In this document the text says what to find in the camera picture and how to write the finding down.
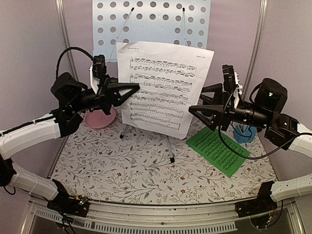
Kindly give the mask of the green paper sheet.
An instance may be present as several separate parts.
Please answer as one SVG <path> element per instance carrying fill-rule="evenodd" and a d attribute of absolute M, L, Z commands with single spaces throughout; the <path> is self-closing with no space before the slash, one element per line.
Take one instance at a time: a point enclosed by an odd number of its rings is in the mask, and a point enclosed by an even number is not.
<path fill-rule="evenodd" d="M 186 143 L 229 178 L 245 162 L 244 157 L 239 157 L 222 143 L 217 131 L 207 127 L 189 138 Z"/>

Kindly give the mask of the white sheet music page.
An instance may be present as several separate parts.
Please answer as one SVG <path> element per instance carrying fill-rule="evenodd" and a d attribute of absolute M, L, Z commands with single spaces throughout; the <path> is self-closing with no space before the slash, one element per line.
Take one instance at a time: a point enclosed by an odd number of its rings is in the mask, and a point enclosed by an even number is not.
<path fill-rule="evenodd" d="M 121 106 L 122 122 L 142 130 L 184 139 L 192 121 L 214 51 L 137 41 L 117 43 L 119 82 L 139 84 Z"/>

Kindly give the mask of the light blue music stand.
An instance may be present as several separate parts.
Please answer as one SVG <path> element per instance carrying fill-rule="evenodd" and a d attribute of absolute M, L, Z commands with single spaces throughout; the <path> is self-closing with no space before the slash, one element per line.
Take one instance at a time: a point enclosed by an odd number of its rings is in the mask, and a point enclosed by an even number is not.
<path fill-rule="evenodd" d="M 210 5 L 208 0 L 95 0 L 93 54 L 104 55 L 106 75 L 118 79 L 119 42 L 161 42 L 207 49 Z"/>

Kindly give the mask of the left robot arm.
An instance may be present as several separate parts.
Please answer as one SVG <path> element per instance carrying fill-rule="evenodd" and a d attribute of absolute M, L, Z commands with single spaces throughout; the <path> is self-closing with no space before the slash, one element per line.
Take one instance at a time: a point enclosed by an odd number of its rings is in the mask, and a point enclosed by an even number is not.
<path fill-rule="evenodd" d="M 119 83 L 104 75 L 97 90 L 76 81 L 68 72 L 61 74 L 51 87 L 58 108 L 44 116 L 0 133 L 0 185 L 17 187 L 52 201 L 61 211 L 73 204 L 64 186 L 56 180 L 42 178 L 15 164 L 16 153 L 47 140 L 63 138 L 77 131 L 83 121 L 80 113 L 102 110 L 110 115 L 112 107 L 121 106 L 140 89 L 137 83 Z"/>

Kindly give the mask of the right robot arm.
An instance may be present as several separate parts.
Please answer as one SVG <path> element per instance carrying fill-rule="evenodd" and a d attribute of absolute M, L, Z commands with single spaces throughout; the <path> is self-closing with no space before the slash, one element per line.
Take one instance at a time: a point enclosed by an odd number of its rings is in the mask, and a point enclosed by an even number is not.
<path fill-rule="evenodd" d="M 272 155 L 279 149 L 291 150 L 312 158 L 312 131 L 305 125 L 281 111 L 287 100 L 287 89 L 271 78 L 265 78 L 250 95 L 250 102 L 241 98 L 238 81 L 226 81 L 202 89 L 202 93 L 214 92 L 214 97 L 200 94 L 203 105 L 189 107 L 189 113 L 202 121 L 210 130 L 218 128 L 221 142 L 236 155 L 251 160 Z M 265 138 L 277 148 L 266 155 L 248 158 L 231 149 L 221 136 L 230 123 L 236 122 L 255 127 L 258 132 L 265 129 Z M 284 199 L 312 194 L 312 175 L 286 181 L 262 183 L 257 197 L 248 205 L 261 213 L 270 205 Z"/>

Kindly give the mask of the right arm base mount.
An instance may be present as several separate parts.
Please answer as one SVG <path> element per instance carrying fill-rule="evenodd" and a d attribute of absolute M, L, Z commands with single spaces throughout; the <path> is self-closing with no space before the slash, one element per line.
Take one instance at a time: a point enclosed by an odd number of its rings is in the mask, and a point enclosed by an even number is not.
<path fill-rule="evenodd" d="M 276 223 L 277 203 L 270 196 L 256 197 L 254 199 L 235 203 L 235 211 L 239 218 L 249 217 L 253 227 L 258 230 L 266 229 Z"/>

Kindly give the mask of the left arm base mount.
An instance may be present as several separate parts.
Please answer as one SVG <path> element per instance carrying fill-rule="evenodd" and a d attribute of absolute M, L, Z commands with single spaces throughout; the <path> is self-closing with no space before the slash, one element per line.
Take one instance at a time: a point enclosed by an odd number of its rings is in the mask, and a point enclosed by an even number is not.
<path fill-rule="evenodd" d="M 82 196 L 70 197 L 58 194 L 53 200 L 49 200 L 47 208 L 62 214 L 86 217 L 89 211 L 89 202 Z"/>

